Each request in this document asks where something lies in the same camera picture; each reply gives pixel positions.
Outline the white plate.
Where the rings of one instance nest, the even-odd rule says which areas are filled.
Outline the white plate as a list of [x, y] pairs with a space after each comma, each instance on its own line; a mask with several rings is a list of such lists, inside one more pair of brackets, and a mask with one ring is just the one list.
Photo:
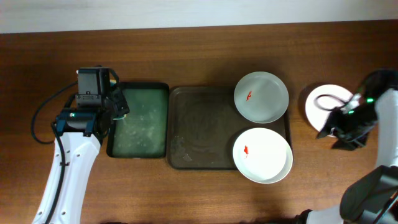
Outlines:
[[293, 153], [287, 140], [267, 128], [244, 131], [236, 138], [232, 153], [238, 171], [259, 184], [281, 181], [293, 165]]
[[352, 92], [338, 85], [320, 85], [312, 90], [305, 100], [305, 115], [318, 132], [324, 127], [331, 110], [343, 106]]
[[289, 105], [284, 82], [269, 72], [252, 72], [240, 79], [234, 89], [239, 113], [254, 123], [271, 123], [281, 118]]

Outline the green and yellow sponge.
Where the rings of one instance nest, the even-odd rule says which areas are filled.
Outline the green and yellow sponge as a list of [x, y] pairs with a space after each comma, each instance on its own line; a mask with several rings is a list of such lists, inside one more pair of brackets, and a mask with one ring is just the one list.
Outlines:
[[[110, 79], [110, 85], [111, 85], [111, 87], [115, 86], [116, 80]], [[126, 117], [126, 114], [116, 117], [116, 118], [114, 118], [114, 120], [121, 120], [121, 119], [124, 119], [125, 117]]]

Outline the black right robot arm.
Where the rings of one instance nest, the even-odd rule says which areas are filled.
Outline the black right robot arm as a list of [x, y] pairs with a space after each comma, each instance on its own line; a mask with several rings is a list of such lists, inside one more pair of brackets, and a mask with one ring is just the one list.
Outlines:
[[306, 210], [294, 223], [397, 224], [397, 91], [387, 90], [376, 101], [379, 121], [377, 167], [349, 186], [339, 205]]

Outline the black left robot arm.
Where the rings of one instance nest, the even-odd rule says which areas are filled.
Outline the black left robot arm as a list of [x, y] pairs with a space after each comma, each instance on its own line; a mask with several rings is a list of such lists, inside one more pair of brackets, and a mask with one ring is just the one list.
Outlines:
[[91, 168], [110, 126], [129, 112], [118, 87], [105, 96], [109, 107], [72, 107], [72, 94], [52, 122], [54, 157], [34, 223], [79, 223]]

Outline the small black water tray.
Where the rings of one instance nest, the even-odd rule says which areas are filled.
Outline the small black water tray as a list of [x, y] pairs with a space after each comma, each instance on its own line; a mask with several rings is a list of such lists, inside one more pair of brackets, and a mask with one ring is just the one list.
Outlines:
[[168, 84], [124, 82], [121, 90], [130, 112], [111, 127], [107, 155], [118, 159], [163, 158], [169, 112]]

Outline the large brown tray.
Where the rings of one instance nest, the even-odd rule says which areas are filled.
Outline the large brown tray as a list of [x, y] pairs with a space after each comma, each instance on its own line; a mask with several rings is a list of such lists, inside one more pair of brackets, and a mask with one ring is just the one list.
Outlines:
[[170, 92], [167, 160], [178, 170], [234, 170], [233, 144], [258, 128], [235, 107], [233, 89], [180, 86]]

